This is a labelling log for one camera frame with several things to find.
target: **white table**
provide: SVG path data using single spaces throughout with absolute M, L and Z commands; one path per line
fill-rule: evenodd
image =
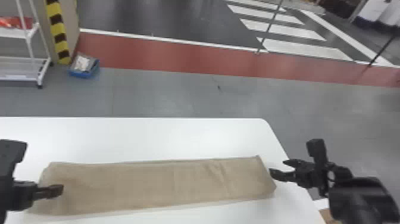
M 136 160 L 247 157 L 287 170 L 287 155 L 261 119 L 0 118 L 0 138 L 28 142 L 17 179 L 38 181 L 51 161 L 109 163 Z M 6 223 L 324 223 L 306 190 L 276 182 L 274 197 L 189 209 L 80 216 L 8 213 Z

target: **white metal shelf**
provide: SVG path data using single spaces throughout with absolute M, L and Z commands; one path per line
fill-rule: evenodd
M 15 0 L 15 3 L 17 4 L 23 29 L 7 29 L 2 27 L 0 28 L 0 38 L 25 39 L 30 57 L 0 57 L 0 80 L 36 82 L 40 89 L 43 86 L 43 78 L 45 77 L 47 68 L 51 65 L 49 49 L 33 1 L 29 0 L 30 8 L 36 21 L 36 23 L 32 25 L 32 29 L 26 29 L 24 12 L 20 0 Z M 35 58 L 33 53 L 31 38 L 37 31 L 39 31 L 42 36 L 47 58 Z
M 23 29 L 10 29 L 0 27 L 0 37 L 1 38 L 18 38 L 18 39 L 31 39 L 35 35 L 36 31 L 39 29 L 39 23 L 34 23 L 32 29 L 26 30 L 27 37 L 25 37 L 25 32 Z
M 0 57 L 0 80 L 42 81 L 51 62 L 50 58 Z

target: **floor marking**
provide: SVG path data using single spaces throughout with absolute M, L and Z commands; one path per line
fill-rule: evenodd
M 329 48 L 326 46 L 315 46 L 303 43 L 293 43 L 288 41 L 278 41 L 272 39 L 265 39 L 264 47 L 268 51 L 280 52 L 285 54 L 304 55 L 317 58 L 329 58 L 344 61 L 353 61 L 349 56 L 336 48 Z
M 332 33 L 334 33 L 336 36 L 342 38 L 345 42 L 347 42 L 348 44 L 350 44 L 351 46 L 353 46 L 355 49 L 359 50 L 361 53 L 363 53 L 365 56 L 367 56 L 368 58 L 373 59 L 376 56 L 376 53 L 374 51 L 372 51 L 371 49 L 367 48 L 365 45 L 363 45 L 362 43 L 358 42 L 357 40 L 355 40 L 354 38 L 350 37 L 349 35 L 347 35 L 346 33 L 344 33 L 343 31 L 339 30 L 337 27 L 335 27 L 334 25 L 328 23 L 326 20 L 324 20 L 323 18 L 315 15 L 314 13 L 310 12 L 310 11 L 305 11 L 305 10 L 301 10 L 305 15 L 307 15 L 309 18 L 313 19 L 314 21 L 316 21 L 317 23 L 319 23 L 321 26 L 327 28 L 329 31 L 331 31 Z M 383 66 L 393 66 L 393 64 L 386 60 L 385 58 L 383 58 L 382 56 L 380 56 L 377 60 L 377 63 L 383 65 Z
M 250 15 L 250 16 L 256 16 L 256 17 L 260 17 L 260 18 L 268 18 L 268 19 L 272 19 L 272 17 L 274 16 L 273 13 L 261 11 L 261 10 L 253 10 L 251 8 L 244 8 L 244 7 L 239 7 L 239 6 L 235 6 L 235 5 L 228 5 L 228 7 L 234 13 L 243 14 L 243 15 Z M 296 23 L 296 24 L 304 25 L 304 23 L 302 21 L 300 21 L 298 18 L 291 16 L 291 15 L 278 14 L 278 15 L 276 15 L 276 20 L 284 21 L 287 23 Z
M 262 8 L 268 8 L 271 10 L 276 10 L 276 8 L 278 7 L 277 5 L 274 5 L 274 4 L 253 1 L 253 0 L 225 0 L 225 1 L 237 2 L 237 3 L 241 3 L 241 4 L 245 4 L 245 5 L 253 5 L 253 6 L 258 6 L 258 7 L 262 7 Z M 279 11 L 286 12 L 286 10 L 284 10 L 282 7 L 279 8 Z
M 354 61 L 357 64 L 370 64 L 370 61 Z M 388 68 L 393 68 L 393 69 L 400 69 L 400 66 L 396 66 L 396 65 L 392 65 L 392 66 L 384 66 L 382 64 L 379 63 L 373 63 L 373 66 L 379 66 L 379 67 L 388 67 Z
M 253 20 L 241 19 L 242 23 L 250 30 L 257 30 L 265 32 L 268 29 L 269 23 L 263 23 Z M 272 25 L 270 33 L 277 33 L 287 36 L 296 36 L 298 38 L 316 39 L 320 41 L 326 41 L 321 35 L 312 30 L 306 30 L 301 28 L 294 28 L 289 26 Z
M 150 41 L 163 41 L 163 42 L 169 42 L 169 43 L 182 43 L 182 44 L 197 45 L 197 46 L 209 46 L 209 47 L 213 47 L 213 48 L 234 49 L 234 50 L 240 50 L 240 51 L 255 52 L 257 50 L 256 48 L 247 48 L 244 46 L 232 46 L 232 45 L 223 45 L 223 44 L 217 44 L 217 43 L 186 41 L 186 40 L 178 40 L 178 39 L 172 39 L 172 38 L 159 38 L 156 36 L 145 36 L 145 35 L 119 33 L 119 32 L 111 32 L 111 31 L 104 31 L 104 30 L 93 30 L 93 29 L 81 28 L 80 31 L 83 33 L 93 33 L 93 34 L 108 35 L 108 36 L 119 36 L 122 38 L 144 39 L 144 40 L 150 40 Z M 268 52 L 265 49 L 261 49 L 260 51 L 264 52 L 264 53 Z

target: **metal pole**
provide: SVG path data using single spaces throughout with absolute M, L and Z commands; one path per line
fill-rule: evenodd
M 26 45 L 28 46 L 29 56 L 30 56 L 30 60 L 31 60 L 31 64 L 32 64 L 32 71 L 35 71 L 36 70 L 35 56 L 33 55 L 33 50 L 32 50 L 32 45 L 31 45 L 32 42 L 30 39 L 32 37 L 28 36 L 28 31 L 26 29 L 26 23 L 25 23 L 25 19 L 24 19 L 24 12 L 22 10 L 20 0 L 15 0 L 15 3 L 17 4 L 18 14 L 20 15 L 20 20 L 21 20 L 21 24 L 22 24 L 22 29 L 24 30 L 25 42 L 26 42 Z
M 372 66 L 372 64 L 375 62 L 375 60 L 383 53 L 384 50 L 392 43 L 392 41 L 397 37 L 397 32 L 394 32 L 393 36 L 386 42 L 386 44 L 382 47 L 382 49 L 376 54 L 374 59 L 369 63 L 368 66 Z
M 362 8 L 366 5 L 367 0 L 361 0 L 360 3 L 357 5 L 353 13 L 350 15 L 350 17 L 347 19 L 349 23 L 352 23 L 355 18 L 358 16 L 358 14 L 361 12 Z
M 49 48 L 47 47 L 45 34 L 43 33 L 42 26 L 40 25 L 40 22 L 39 22 L 39 17 L 38 17 L 38 13 L 36 12 L 36 7 L 32 0 L 29 0 L 29 4 L 30 4 L 30 9 L 32 10 L 32 13 L 33 13 L 33 16 L 34 16 L 36 22 L 39 23 L 39 32 L 40 32 L 40 35 L 42 35 L 42 41 L 43 41 L 43 45 L 45 47 L 47 57 L 50 58 Z
M 268 32 L 270 31 L 270 29 L 271 29 L 271 26 L 272 26 L 272 24 L 273 24 L 273 23 L 274 23 L 274 21 L 275 21 L 275 17 L 276 17 L 276 15 L 277 15 L 277 14 L 278 14 L 278 12 L 279 12 L 279 9 L 280 9 L 280 7 L 282 6 L 282 3 L 283 3 L 283 0 L 280 0 L 280 1 L 279 1 L 279 4 L 278 4 L 278 6 L 276 7 L 276 10 L 275 10 L 274 16 L 272 16 L 272 19 L 271 19 L 271 22 L 270 22 L 270 24 L 268 25 L 267 31 L 265 31 L 264 38 L 263 38 L 263 39 L 262 39 L 262 41 L 261 41 L 261 46 L 263 46 L 263 44 L 264 44 L 264 41 L 265 41 L 265 39 L 267 38 L 267 34 L 268 34 Z M 260 47 L 258 47 L 256 54 L 259 54 L 259 53 L 260 53 L 261 46 L 260 46 Z

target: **red object on shelf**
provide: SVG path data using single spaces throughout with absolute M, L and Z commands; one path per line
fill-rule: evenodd
M 24 17 L 26 29 L 32 29 L 33 19 Z M 0 17 L 0 27 L 22 29 L 22 21 L 19 17 Z

